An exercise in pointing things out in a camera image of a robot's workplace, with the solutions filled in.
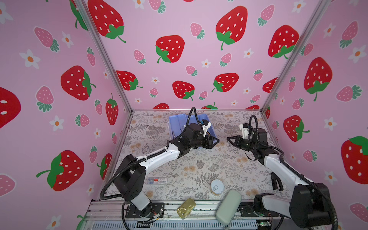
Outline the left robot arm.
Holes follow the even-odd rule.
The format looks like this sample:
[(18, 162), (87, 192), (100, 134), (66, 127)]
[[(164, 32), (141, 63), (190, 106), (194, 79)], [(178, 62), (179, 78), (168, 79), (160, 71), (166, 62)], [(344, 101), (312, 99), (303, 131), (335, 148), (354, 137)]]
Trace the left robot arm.
[(191, 123), (178, 137), (167, 141), (164, 148), (142, 157), (126, 156), (113, 176), (113, 184), (123, 199), (139, 211), (149, 210), (151, 200), (142, 191), (146, 176), (160, 166), (185, 156), (191, 149), (214, 148), (219, 139), (208, 133), (210, 127), (211, 123), (207, 120), (199, 124)]

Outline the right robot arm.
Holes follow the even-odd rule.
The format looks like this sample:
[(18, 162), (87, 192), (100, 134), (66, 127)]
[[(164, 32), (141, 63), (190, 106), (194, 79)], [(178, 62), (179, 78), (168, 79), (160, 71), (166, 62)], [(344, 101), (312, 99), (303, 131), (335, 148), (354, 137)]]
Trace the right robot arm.
[(243, 135), (228, 137), (227, 141), (245, 152), (250, 151), (254, 160), (272, 172), (274, 181), (286, 185), (292, 192), (291, 199), (280, 198), (272, 193), (256, 195), (254, 212), (276, 212), (292, 219), (300, 228), (314, 230), (319, 226), (330, 225), (336, 230), (338, 216), (327, 186), (311, 181), (285, 162), (282, 150), (268, 145), (264, 129), (244, 128), (242, 132)]

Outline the white tool box pink handle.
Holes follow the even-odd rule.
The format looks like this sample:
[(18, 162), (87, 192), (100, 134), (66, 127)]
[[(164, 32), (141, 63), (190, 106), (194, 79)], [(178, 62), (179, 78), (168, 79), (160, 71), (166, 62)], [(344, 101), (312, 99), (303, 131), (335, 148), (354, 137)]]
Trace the white tool box pink handle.
[[(206, 119), (210, 121), (209, 117), (206, 114), (202, 115), (185, 115), (185, 114), (179, 114), (175, 116), (169, 117), (168, 127), (169, 127), (169, 133), (171, 139), (177, 138), (185, 129), (186, 126), (188, 126), (191, 123), (195, 124), (201, 124), (201, 121), (203, 119)], [(216, 137), (216, 134), (213, 129), (213, 125), (211, 125), (211, 128), (209, 129), (209, 133)]]

